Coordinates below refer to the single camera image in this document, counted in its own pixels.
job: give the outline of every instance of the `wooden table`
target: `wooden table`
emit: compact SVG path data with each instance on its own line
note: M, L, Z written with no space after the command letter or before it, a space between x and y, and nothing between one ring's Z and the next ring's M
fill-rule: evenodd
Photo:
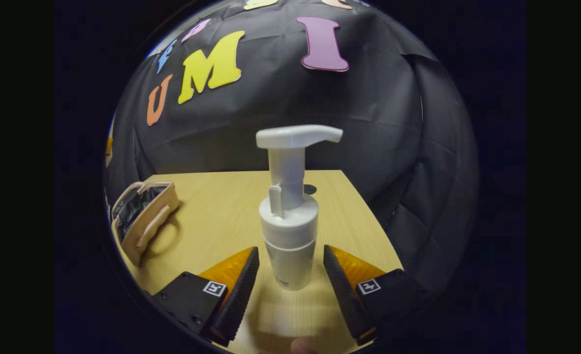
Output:
M228 350L287 353L299 336L321 354L358 349L345 325L323 267L330 244L383 271L402 268L398 255L362 197L342 171L306 171L319 202L312 281L300 291L275 283L262 237L258 207L268 192L268 171L154 175L172 180L181 205L149 244L140 267L124 257L142 289L156 294L183 271L201 273L236 252L259 247L260 267L245 317Z

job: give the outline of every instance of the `pump nozzle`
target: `pump nozzle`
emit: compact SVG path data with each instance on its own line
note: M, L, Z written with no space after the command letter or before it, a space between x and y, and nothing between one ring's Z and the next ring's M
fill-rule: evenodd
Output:
M273 215L283 217L284 210L303 203L306 147L325 140L338 143L341 137L342 130L326 125L295 125L257 132L257 147L268 149L273 184L268 193Z

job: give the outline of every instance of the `tan handbag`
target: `tan handbag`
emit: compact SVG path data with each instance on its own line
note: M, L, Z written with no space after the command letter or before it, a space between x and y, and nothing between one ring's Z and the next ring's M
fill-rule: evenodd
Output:
M179 206L174 182L135 182L120 195L111 209L111 229L134 265L139 266L148 242Z

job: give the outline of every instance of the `black background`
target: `black background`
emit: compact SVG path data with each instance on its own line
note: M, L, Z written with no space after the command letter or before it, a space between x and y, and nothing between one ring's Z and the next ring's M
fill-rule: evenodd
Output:
M120 284L126 275L108 262L101 173L110 119L135 66L187 13L209 4L55 2L55 352L194 345L146 316ZM421 38L450 72L481 164L479 220L463 262L437 306L392 351L525 351L526 2L371 4Z

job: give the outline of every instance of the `soap dispenser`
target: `soap dispenser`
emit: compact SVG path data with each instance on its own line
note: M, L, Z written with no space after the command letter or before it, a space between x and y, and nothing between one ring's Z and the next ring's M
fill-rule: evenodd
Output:
M338 143L342 130L325 125L295 125L260 130L258 148L268 149L271 186L259 205L262 234L275 279L289 291L310 282L319 205L304 194L306 147Z

